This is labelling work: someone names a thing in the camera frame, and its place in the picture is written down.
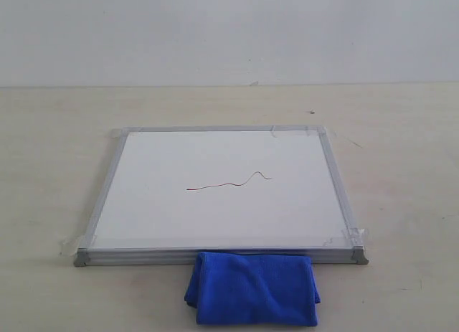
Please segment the blue microfiber cloth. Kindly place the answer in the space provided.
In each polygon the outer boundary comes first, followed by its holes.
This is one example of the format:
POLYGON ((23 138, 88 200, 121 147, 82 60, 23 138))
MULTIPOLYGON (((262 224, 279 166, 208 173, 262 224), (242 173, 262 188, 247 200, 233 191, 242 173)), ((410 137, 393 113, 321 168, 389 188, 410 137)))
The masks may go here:
POLYGON ((309 257, 200 252, 184 300, 200 325, 317 326, 309 257))

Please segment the clear tape back left corner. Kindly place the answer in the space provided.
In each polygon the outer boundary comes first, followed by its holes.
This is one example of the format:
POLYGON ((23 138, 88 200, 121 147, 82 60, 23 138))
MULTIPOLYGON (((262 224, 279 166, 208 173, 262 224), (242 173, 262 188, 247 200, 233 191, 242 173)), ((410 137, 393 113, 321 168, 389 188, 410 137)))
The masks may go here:
POLYGON ((138 132, 140 128, 134 127, 125 127, 125 128, 114 128, 110 133, 109 136, 111 138, 120 138, 128 136, 130 133, 138 132))

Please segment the clear tape front right corner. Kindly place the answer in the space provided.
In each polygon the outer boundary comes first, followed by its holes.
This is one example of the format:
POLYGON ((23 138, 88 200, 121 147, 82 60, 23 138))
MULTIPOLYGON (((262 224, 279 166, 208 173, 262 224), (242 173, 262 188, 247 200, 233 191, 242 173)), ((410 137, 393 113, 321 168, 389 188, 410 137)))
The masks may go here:
POLYGON ((322 246, 329 248, 365 248, 368 238, 368 229, 352 227, 341 230, 337 237, 326 239, 322 246))

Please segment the clear tape front left corner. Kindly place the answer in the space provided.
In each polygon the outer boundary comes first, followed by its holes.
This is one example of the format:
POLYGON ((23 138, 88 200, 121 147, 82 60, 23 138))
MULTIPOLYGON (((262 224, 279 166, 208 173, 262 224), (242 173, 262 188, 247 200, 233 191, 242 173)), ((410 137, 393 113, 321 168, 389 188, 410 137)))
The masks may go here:
POLYGON ((94 242, 96 241, 97 237, 98 236, 96 234, 92 236, 79 234, 76 236, 61 239, 59 242, 59 256, 87 257, 89 249, 94 245, 94 242))

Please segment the white whiteboard with aluminium frame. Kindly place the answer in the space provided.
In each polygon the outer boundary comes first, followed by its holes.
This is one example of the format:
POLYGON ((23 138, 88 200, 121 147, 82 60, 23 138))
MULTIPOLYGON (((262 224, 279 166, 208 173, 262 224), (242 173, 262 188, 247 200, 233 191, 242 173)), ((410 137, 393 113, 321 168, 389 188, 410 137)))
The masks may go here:
POLYGON ((140 128, 117 146, 77 267, 191 264, 199 252, 305 255, 365 265, 323 242, 357 227, 327 137, 271 125, 140 128))

